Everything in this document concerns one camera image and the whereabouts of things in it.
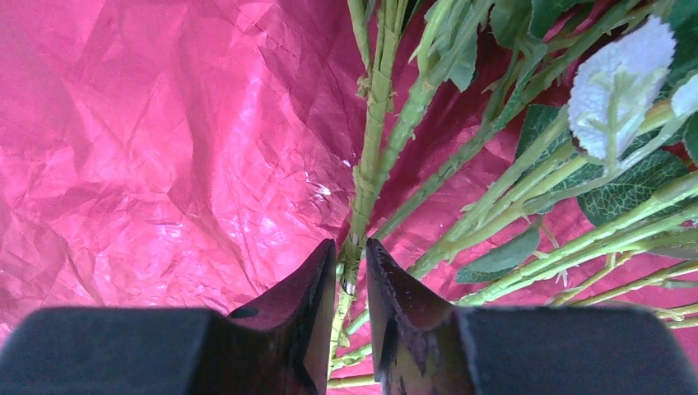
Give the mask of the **brown flower bouquet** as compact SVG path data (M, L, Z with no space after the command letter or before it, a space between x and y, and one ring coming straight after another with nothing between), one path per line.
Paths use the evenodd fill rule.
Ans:
M552 305L614 300L669 287L697 269L697 4L694 1L351 1L365 66L363 149L338 259L331 369L377 356L345 355L368 318L347 315L359 292L366 241L385 240L458 172L470 197L456 221L408 272L498 235L517 235L465 263L454 281L479 283L461 305L497 300L569 268L603 269ZM440 130L435 103L447 84L472 92L479 124L396 211L373 229L375 206L418 128Z

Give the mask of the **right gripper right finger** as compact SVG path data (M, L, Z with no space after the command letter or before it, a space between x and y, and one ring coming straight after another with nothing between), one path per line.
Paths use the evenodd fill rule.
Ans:
M458 307L365 245L385 394L694 394L675 337L637 308Z

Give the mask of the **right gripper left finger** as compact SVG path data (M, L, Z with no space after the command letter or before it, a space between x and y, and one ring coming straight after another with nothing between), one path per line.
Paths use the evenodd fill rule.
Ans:
M335 243L229 314L53 307L1 350L4 394L323 394Z

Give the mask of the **red wrapping paper sheet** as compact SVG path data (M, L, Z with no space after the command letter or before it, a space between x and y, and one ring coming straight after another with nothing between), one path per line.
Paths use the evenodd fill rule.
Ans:
M364 143L365 66L351 1L4 1L1 4L1 350L39 309L205 308L229 314L324 240L339 253ZM472 92L441 86L440 130L418 128L373 229L472 136ZM470 197L458 172L379 241L407 273ZM697 377L697 269L590 305L552 305L593 258L479 305L454 281L519 223L442 262L423 285L458 307L637 308L665 325ZM366 257L347 315L367 321ZM385 394L373 356L331 369L323 394Z

